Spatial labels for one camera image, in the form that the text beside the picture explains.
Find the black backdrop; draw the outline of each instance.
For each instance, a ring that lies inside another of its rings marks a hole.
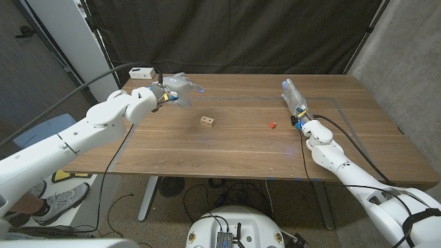
[[[89,0],[113,64],[163,72],[341,74],[381,0]],[[121,73],[122,82],[127,72]]]

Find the small wooden block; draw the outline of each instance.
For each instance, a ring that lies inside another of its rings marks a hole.
[[[208,118],[208,117],[206,117],[206,116],[202,116],[202,118],[201,118],[201,123],[202,123],[203,125],[208,126],[208,127],[213,127],[213,125],[214,125],[214,119],[212,119],[212,118]]]

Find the table top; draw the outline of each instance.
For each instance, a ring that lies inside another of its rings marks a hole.
[[[281,83],[290,78],[307,99],[310,112],[339,124],[391,181],[425,185],[439,181],[438,173],[353,76],[187,76],[205,88],[203,93],[191,93],[193,107],[167,104],[149,114],[127,138],[81,155],[64,170],[103,173],[113,161],[109,170],[113,174],[305,180],[300,134],[291,126],[291,114],[280,96]],[[130,79],[124,89],[131,92],[151,81]],[[202,116],[213,118],[214,126],[201,124]],[[271,122],[276,128],[269,127]],[[337,128],[320,122],[353,162],[381,179]],[[312,161],[306,146],[304,151],[311,179],[338,180]]]

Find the metal table leg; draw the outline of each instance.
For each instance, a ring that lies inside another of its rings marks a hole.
[[[147,214],[150,206],[153,203],[154,195],[156,193],[156,185],[158,184],[158,176],[150,176],[147,188],[145,189],[143,203],[139,209],[138,220],[144,221],[147,218]]]
[[[314,186],[314,191],[316,192],[325,227],[329,231],[334,230],[334,219],[332,218],[331,206],[329,205],[328,196],[326,195],[325,183],[313,182],[312,184]]]

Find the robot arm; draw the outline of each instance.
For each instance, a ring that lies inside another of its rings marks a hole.
[[[364,207],[367,215],[383,236],[394,245],[409,231],[409,223],[412,219],[421,219],[410,225],[410,238],[399,247],[438,245],[441,241],[439,236],[441,204],[419,189],[392,187],[380,183],[347,158],[341,146],[333,139],[332,132],[320,121],[311,118],[312,114],[308,114],[305,98],[301,96],[291,80],[287,79],[282,86],[285,91],[282,97],[298,120],[296,127],[309,137],[306,144],[311,150],[314,162],[335,174],[344,185],[362,186],[347,187],[347,189]],[[412,213],[411,218],[406,207],[391,194],[397,196],[409,208]]]
[[[140,87],[129,95],[124,90],[112,93],[106,102],[91,107],[84,119],[41,142],[0,161],[0,217],[51,173],[88,150],[114,142],[126,132],[123,122],[138,124],[164,102],[189,106],[188,92],[202,90],[184,74],[167,77],[163,84]]]

